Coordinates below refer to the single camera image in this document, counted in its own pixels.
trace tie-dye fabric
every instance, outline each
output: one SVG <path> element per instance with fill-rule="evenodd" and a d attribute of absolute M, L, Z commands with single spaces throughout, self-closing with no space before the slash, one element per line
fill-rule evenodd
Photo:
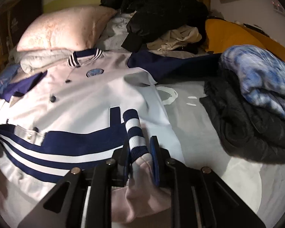
<path fill-rule="evenodd" d="M 221 55 L 220 67 L 237 74 L 249 103 L 285 119 L 285 62 L 254 45 L 235 45 Z"/>

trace white wall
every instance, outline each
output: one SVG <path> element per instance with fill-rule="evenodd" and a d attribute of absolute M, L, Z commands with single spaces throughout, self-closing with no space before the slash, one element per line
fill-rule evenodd
<path fill-rule="evenodd" d="M 285 16 L 274 11 L 272 1 L 277 0 L 211 0 L 211 10 L 227 21 L 258 25 L 285 47 Z"/>

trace pink fluffy pillow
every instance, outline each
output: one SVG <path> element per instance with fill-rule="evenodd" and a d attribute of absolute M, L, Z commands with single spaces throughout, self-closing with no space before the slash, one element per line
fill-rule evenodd
<path fill-rule="evenodd" d="M 116 10 L 78 6 L 39 16 L 22 35 L 17 51 L 93 48 Z"/>

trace pile of clothes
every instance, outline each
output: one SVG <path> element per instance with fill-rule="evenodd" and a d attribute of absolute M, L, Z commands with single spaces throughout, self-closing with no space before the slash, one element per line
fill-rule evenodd
<path fill-rule="evenodd" d="M 228 154 L 285 163 L 285 62 L 254 45 L 232 46 L 204 91 L 200 102 Z"/>
<path fill-rule="evenodd" d="M 128 34 L 121 46 L 128 51 L 137 52 L 142 44 L 154 41 L 149 49 L 173 50 L 188 43 L 197 48 L 206 40 L 208 9 L 197 0 L 101 0 L 101 5 L 134 13 L 124 16 Z"/>

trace metal screw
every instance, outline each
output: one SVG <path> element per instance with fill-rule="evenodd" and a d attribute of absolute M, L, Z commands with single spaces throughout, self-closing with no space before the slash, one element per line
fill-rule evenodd
<path fill-rule="evenodd" d="M 116 160 L 115 159 L 108 159 L 107 161 L 106 161 L 106 164 L 108 164 L 108 165 L 112 165 L 112 164 L 115 164 L 116 163 Z"/>
<path fill-rule="evenodd" d="M 208 166 L 205 166 L 201 169 L 201 171 L 205 174 L 209 174 L 212 172 L 211 168 L 209 168 Z"/>
<path fill-rule="evenodd" d="M 166 162 L 167 162 L 167 164 L 175 164 L 176 163 L 175 159 L 171 159 L 171 158 L 167 159 Z"/>
<path fill-rule="evenodd" d="M 74 174 L 74 175 L 76 175 L 76 174 L 78 174 L 80 171 L 81 171 L 80 168 L 74 167 L 74 168 L 71 170 L 71 173 Z"/>

